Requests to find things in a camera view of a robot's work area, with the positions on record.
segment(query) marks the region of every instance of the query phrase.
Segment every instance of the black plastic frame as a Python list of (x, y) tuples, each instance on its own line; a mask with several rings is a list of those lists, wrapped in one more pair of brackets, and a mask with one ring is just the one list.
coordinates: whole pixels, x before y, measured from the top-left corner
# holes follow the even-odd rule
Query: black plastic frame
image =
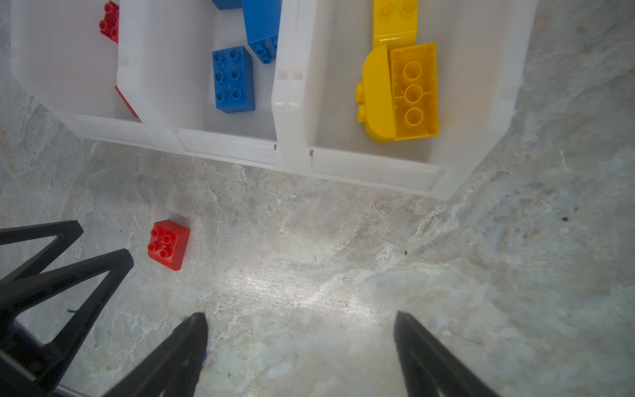
[(207, 321), (194, 313), (104, 397), (192, 397), (207, 347)]
[[(76, 221), (0, 230), (0, 245), (56, 236), (46, 248), (0, 280), (0, 395), (48, 396), (68, 369), (97, 316), (133, 260), (127, 250), (41, 273), (81, 234)], [(21, 312), (99, 274), (108, 275), (55, 338), (41, 345), (14, 320)]]
[(409, 397), (498, 397), (409, 313), (397, 312), (394, 338)]

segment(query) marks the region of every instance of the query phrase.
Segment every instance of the storage bin compartment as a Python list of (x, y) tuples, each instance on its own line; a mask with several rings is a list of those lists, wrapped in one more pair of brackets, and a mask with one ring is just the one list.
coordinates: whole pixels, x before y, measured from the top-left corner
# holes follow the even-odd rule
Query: storage bin compartment
[(355, 101), (372, 49), (373, 2), (300, 1), (293, 54), (279, 54), (276, 83), (305, 77), (274, 87), (274, 112), (281, 147), (305, 145), (310, 159), (283, 150), (285, 168), (449, 198), (510, 125), (536, 3), (420, 0), (417, 44), (437, 44), (439, 136), (379, 144), (358, 123)]
[[(241, 9), (218, 11), (211, 0), (125, 0), (120, 16), (117, 81), (144, 122), (177, 138), (210, 131), (275, 142), (275, 61), (264, 65), (251, 52)], [(226, 114), (215, 105), (212, 51), (241, 45), (253, 58), (256, 109)]]
[[(152, 147), (115, 90), (117, 43), (101, 35), (98, 26), (104, 3), (14, 0), (11, 73), (75, 134), (117, 141), (130, 133), (134, 143)], [(91, 134), (93, 122), (104, 119), (118, 125), (117, 137)]]
[(437, 43), (441, 133), (378, 144), (358, 123), (354, 99), (372, 50), (373, 2), (338, 1), (321, 117), (309, 145), (452, 166), (448, 155), (464, 157), (488, 133), (511, 6), (508, 0), (419, 1), (417, 44)]

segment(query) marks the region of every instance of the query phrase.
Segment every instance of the lego stud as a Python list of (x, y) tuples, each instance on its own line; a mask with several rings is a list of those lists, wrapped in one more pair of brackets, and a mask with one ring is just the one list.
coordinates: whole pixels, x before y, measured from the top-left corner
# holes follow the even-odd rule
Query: lego stud
[(423, 95), (424, 95), (424, 90), (418, 84), (413, 84), (408, 86), (406, 88), (406, 91), (404, 92), (404, 98), (406, 99), (406, 102), (408, 102), (411, 105), (419, 102), (419, 100), (421, 99), (421, 97), (423, 97)]
[(358, 121), (360, 123), (365, 123), (366, 122), (366, 106), (365, 105), (360, 105), (359, 109), (358, 109)]
[(364, 102), (364, 83), (359, 82), (357, 88), (355, 89), (355, 102), (361, 104)]
[(168, 247), (168, 246), (163, 246), (163, 249), (161, 250), (161, 252), (159, 252), (159, 256), (161, 256), (161, 258), (169, 258), (172, 256), (172, 248)]
[(403, 5), (403, 12), (406, 14), (410, 14), (412, 13), (412, 11), (415, 9), (414, 5), (412, 5), (412, 3), (406, 3)]
[(382, 9), (379, 11), (379, 15), (384, 18), (384, 19), (388, 19), (391, 17), (392, 14), (392, 10), (390, 6), (384, 6), (382, 7)]
[(170, 244), (174, 242), (174, 236), (170, 233), (166, 234), (165, 236), (163, 236), (163, 243), (165, 244)]
[(414, 81), (421, 76), (421, 71), (423, 67), (417, 61), (408, 62), (406, 66), (403, 68), (403, 77), (407, 81)]
[(404, 118), (406, 121), (406, 127), (416, 127), (424, 120), (424, 112), (418, 107), (412, 107), (411, 109), (408, 109)]
[(158, 241), (148, 244), (148, 251), (156, 251), (161, 248), (161, 244)]

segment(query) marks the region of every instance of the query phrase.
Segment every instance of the yellow lego piece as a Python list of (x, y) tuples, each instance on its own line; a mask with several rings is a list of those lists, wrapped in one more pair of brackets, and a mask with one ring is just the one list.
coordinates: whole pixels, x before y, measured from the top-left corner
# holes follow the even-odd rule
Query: yellow lego piece
[(392, 50), (394, 140), (439, 135), (436, 44)]
[(418, 14), (418, 0), (375, 0), (373, 48), (386, 44), (391, 51), (415, 45)]
[(364, 123), (364, 129), (371, 139), (386, 143), (395, 137), (395, 116), (392, 108), (391, 74), (388, 70), (388, 49), (385, 44), (368, 54), (361, 79), (355, 91), (355, 101), (361, 104), (358, 121)]

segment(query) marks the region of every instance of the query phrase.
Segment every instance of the toy block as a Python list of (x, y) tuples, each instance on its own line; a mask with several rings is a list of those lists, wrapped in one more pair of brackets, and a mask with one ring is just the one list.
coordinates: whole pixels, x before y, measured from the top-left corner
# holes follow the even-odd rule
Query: toy block
[(439, 135), (436, 44), (392, 50), (395, 140)]
[(104, 5), (104, 11), (106, 15), (104, 19), (99, 21), (99, 31), (113, 40), (115, 43), (119, 43), (119, 5), (109, 1)]
[(190, 230), (168, 219), (156, 222), (150, 235), (148, 256), (174, 271), (180, 270)]
[(117, 93), (119, 94), (119, 96), (121, 97), (121, 99), (123, 100), (123, 103), (126, 104), (126, 106), (128, 107), (128, 110), (132, 113), (133, 116), (135, 116), (136, 118), (139, 118), (139, 116), (137, 116), (137, 114), (135, 113), (134, 110), (132, 110), (132, 106), (130, 106), (130, 104), (128, 103), (128, 101), (123, 97), (123, 94), (121, 93), (121, 91), (119, 91), (119, 88), (117, 88), (117, 86), (115, 86), (115, 90), (117, 90)]
[(395, 119), (386, 44), (373, 49), (366, 57), (362, 68), (362, 81), (357, 85), (355, 100), (361, 104), (358, 109), (358, 121), (364, 123), (368, 136), (380, 143), (394, 139)]
[(265, 65), (276, 58), (280, 12), (280, 0), (243, 0), (247, 43)]
[(219, 10), (232, 10), (242, 7), (241, 0), (211, 0)]
[(244, 46), (212, 53), (216, 108), (225, 113), (256, 108), (253, 91), (253, 62)]
[(415, 45), (417, 0), (375, 0), (373, 9), (373, 48), (386, 44), (392, 51)]

